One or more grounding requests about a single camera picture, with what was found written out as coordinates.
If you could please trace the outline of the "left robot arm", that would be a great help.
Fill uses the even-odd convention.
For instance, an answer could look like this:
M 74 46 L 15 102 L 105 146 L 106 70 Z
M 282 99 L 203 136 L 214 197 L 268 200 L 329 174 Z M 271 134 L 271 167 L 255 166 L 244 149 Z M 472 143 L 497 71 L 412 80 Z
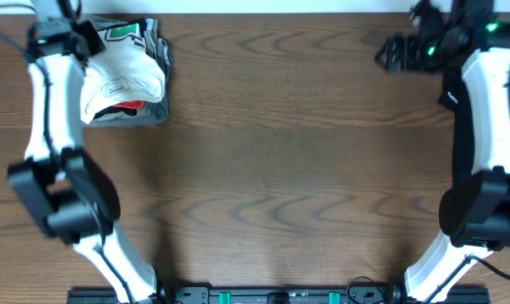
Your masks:
M 112 181 L 85 151 L 80 97 L 88 60 L 104 51 L 96 29 L 68 1 L 35 0 L 25 57 L 33 118 L 24 160 L 8 181 L 45 236 L 57 237 L 106 278 L 119 303 L 164 303 L 153 266 L 121 228 Z

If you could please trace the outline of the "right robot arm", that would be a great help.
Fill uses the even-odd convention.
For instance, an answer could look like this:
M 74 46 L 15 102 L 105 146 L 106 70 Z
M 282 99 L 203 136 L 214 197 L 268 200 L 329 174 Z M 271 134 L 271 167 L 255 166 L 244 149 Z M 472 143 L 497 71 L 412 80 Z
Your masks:
M 440 103 L 453 111 L 453 185 L 439 232 L 386 303 L 487 303 L 483 288 L 458 281 L 510 247 L 510 22 L 491 1 L 455 1 L 444 16 L 429 1 L 410 10 L 419 30 L 389 38 L 375 56 L 389 72 L 440 73 Z

